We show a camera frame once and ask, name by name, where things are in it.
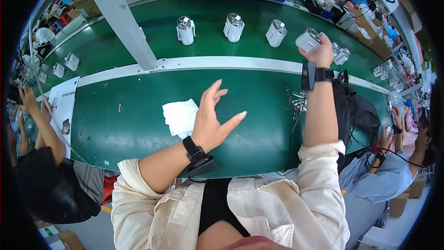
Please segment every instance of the paper sheet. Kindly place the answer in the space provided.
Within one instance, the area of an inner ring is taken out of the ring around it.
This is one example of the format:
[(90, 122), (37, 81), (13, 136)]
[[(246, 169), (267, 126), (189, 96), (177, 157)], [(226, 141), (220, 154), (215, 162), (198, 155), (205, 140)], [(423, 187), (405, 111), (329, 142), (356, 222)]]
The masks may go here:
[(57, 133), (60, 140), (65, 144), (65, 158), (71, 158), (71, 120), (74, 109), (75, 90), (80, 76), (60, 83), (51, 88), (49, 93), (49, 103), (52, 105), (52, 118), (49, 121), (52, 128)]

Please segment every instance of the workbench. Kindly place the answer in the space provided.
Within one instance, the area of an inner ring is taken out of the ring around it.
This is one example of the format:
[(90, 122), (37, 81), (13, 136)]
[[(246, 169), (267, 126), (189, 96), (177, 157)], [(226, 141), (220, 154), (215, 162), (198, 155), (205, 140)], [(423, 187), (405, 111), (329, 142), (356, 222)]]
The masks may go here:
[[(243, 56), (301, 63), (303, 56), (294, 41), (307, 27), (313, 27), (352, 53), (344, 65), (333, 64), (334, 70), (347, 69), (350, 75), (389, 87), (387, 81), (372, 74), (373, 68), (384, 62), (382, 58), (345, 31), (294, 7), (264, 0), (159, 0), (133, 7), (131, 11), (157, 58)], [(240, 14), (245, 22), (241, 40), (237, 43), (230, 43), (222, 31), (225, 17), (230, 12)], [(196, 37), (190, 46), (177, 40), (175, 29), (177, 17), (185, 14), (196, 24)], [(278, 48), (270, 47), (265, 38), (273, 19), (286, 23), (288, 30)], [(75, 72), (65, 69), (63, 79), (47, 72), (47, 81), (42, 85), (44, 92), (78, 75), (135, 63), (104, 19), (64, 42), (44, 63), (50, 66), (55, 62), (62, 63), (69, 52), (80, 58), (79, 68)], [(289, 154), (294, 121), (293, 109), (285, 110), (285, 87), (299, 92), (301, 76), (275, 71), (159, 71), (80, 86), (76, 91), (72, 117), (71, 145), (87, 163), (118, 170), (117, 163), (121, 160), (143, 158), (180, 142), (180, 138), (170, 135), (162, 105), (190, 98), (199, 105), (203, 91), (220, 78), (223, 79), (222, 88), (229, 89), (229, 92), (216, 106), (219, 121), (225, 122), (244, 110), (248, 114), (228, 138), (210, 152), (219, 169), (199, 177), (237, 177), (297, 167), (296, 153), (302, 142), (305, 114), (295, 129)], [(355, 88), (376, 106), (381, 124), (384, 124), (383, 94), (363, 87)], [(368, 142), (366, 135), (358, 129), (353, 135), (361, 143)], [(360, 147), (352, 139), (348, 152)], [(81, 161), (74, 153), (71, 158)]]

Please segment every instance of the black shirt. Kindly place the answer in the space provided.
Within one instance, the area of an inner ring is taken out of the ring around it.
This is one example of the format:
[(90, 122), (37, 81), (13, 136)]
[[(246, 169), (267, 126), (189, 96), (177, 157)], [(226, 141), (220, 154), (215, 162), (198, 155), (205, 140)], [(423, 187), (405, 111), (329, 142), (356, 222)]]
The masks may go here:
[(228, 207), (226, 196), (230, 181), (231, 178), (219, 178), (206, 183), (203, 189), (199, 232), (197, 236), (200, 236), (206, 229), (220, 220), (230, 223), (243, 237), (246, 238), (250, 236), (248, 231)]
[(72, 166), (64, 162), (56, 166), (50, 147), (19, 157), (14, 173), (28, 211), (42, 221), (78, 223), (100, 212), (80, 187)]

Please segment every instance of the fingernail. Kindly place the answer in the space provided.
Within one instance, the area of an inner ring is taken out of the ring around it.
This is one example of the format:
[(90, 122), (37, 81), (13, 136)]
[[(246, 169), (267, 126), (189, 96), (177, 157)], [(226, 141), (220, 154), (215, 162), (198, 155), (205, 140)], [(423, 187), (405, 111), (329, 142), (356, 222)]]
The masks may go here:
[(245, 116), (247, 116), (247, 112), (246, 112), (246, 111), (244, 111), (244, 112), (242, 112), (241, 114), (239, 114), (239, 120), (244, 119)]

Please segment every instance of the beige shirt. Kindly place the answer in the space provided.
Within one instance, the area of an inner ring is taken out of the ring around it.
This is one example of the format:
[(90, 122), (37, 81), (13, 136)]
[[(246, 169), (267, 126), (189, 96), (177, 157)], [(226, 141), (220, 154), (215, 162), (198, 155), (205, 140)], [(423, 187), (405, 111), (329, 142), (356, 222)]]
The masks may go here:
[[(282, 178), (235, 178), (228, 207), (252, 235), (293, 249), (344, 249), (350, 232), (339, 188), (342, 141), (301, 147), (297, 185)], [(120, 162), (111, 221), (117, 250), (194, 250), (205, 184), (157, 194), (142, 179), (139, 159)]]

